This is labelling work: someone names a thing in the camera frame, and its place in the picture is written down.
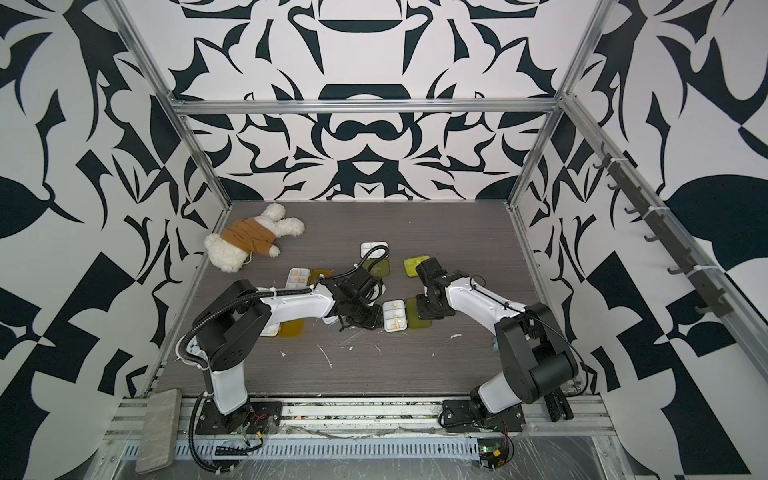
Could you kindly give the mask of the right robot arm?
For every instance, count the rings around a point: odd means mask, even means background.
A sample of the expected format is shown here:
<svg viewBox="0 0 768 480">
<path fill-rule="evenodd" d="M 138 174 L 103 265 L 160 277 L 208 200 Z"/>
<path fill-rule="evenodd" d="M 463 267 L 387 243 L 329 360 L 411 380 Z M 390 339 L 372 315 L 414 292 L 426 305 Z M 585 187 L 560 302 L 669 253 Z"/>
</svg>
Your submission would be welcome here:
<svg viewBox="0 0 768 480">
<path fill-rule="evenodd" d="M 439 320 L 463 313 L 495 336 L 501 372 L 471 391 L 475 418 L 541 398 L 552 419 L 572 417 L 563 386 L 577 378 L 579 365 L 548 306 L 506 299 L 464 272 L 448 272 L 435 258 L 421 262 L 416 272 L 424 286 L 416 297 L 421 318 Z"/>
</svg>

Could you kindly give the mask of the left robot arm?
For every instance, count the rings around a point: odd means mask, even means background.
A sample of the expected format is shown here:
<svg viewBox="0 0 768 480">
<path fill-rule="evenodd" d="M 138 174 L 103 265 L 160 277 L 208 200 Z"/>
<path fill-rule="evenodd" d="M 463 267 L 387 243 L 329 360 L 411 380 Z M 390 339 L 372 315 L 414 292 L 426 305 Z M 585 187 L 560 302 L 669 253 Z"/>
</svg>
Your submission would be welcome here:
<svg viewBox="0 0 768 480">
<path fill-rule="evenodd" d="M 301 288 L 256 288 L 234 282 L 194 321 L 175 346 L 177 358 L 204 373 L 205 395 L 230 416 L 249 402 L 244 362 L 263 330 L 295 320 L 336 317 L 345 325 L 375 330 L 383 326 L 382 279 L 363 266 L 319 278 Z"/>
</svg>

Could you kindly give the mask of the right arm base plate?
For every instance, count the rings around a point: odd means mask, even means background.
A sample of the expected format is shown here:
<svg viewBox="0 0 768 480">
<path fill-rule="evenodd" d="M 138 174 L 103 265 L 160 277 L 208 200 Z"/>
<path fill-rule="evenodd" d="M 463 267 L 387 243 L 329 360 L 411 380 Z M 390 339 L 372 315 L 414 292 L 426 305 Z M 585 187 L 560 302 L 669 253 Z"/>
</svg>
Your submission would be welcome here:
<svg viewBox="0 0 768 480">
<path fill-rule="evenodd" d="M 444 400 L 437 421 L 449 433 L 519 433 L 523 431 L 525 417 L 520 405 L 492 414 L 474 400 Z"/>
</svg>

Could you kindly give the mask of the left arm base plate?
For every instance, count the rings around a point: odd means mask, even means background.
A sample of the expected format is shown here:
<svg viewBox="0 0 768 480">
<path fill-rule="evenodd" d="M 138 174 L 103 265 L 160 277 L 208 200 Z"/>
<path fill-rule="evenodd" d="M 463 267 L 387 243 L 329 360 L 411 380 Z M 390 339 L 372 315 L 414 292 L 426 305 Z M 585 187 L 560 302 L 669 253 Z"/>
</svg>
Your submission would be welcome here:
<svg viewBox="0 0 768 480">
<path fill-rule="evenodd" d="M 248 434 L 270 433 L 280 426 L 282 409 L 280 401 L 257 401 L 224 415 L 212 400 L 206 400 L 194 432 L 197 435 L 224 435 L 244 428 Z"/>
</svg>

